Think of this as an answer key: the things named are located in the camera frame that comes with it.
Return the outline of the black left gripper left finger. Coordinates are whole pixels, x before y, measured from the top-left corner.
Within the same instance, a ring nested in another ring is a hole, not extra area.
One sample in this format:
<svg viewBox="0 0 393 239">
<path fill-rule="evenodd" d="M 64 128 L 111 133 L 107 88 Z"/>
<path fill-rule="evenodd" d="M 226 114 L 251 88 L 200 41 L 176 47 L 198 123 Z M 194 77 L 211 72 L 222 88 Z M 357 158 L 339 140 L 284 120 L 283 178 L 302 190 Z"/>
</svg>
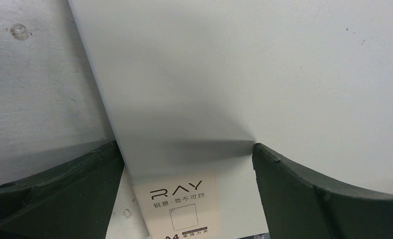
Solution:
<svg viewBox="0 0 393 239">
<path fill-rule="evenodd" d="M 103 239 L 124 161 L 115 141 L 0 185 L 0 239 Z"/>
</svg>

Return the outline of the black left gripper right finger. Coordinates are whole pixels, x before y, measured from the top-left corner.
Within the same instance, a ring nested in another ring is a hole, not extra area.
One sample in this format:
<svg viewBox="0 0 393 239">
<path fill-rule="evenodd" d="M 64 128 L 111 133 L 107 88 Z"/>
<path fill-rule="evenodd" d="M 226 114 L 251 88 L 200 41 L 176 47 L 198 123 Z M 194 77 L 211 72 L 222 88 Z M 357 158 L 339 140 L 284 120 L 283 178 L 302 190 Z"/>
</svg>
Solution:
<svg viewBox="0 0 393 239">
<path fill-rule="evenodd" d="M 393 194 L 350 185 L 253 146 L 272 239 L 393 239 Z"/>
</svg>

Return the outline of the white folder with black inside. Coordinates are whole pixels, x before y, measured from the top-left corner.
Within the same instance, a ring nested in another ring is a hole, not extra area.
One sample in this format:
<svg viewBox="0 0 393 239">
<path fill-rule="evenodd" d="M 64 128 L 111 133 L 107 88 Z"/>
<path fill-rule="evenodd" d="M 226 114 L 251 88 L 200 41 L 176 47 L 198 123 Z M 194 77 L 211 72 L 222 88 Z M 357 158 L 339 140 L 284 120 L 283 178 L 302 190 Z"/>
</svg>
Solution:
<svg viewBox="0 0 393 239">
<path fill-rule="evenodd" d="M 261 143 L 393 194 L 393 0 L 72 0 L 153 239 L 268 233 Z"/>
</svg>

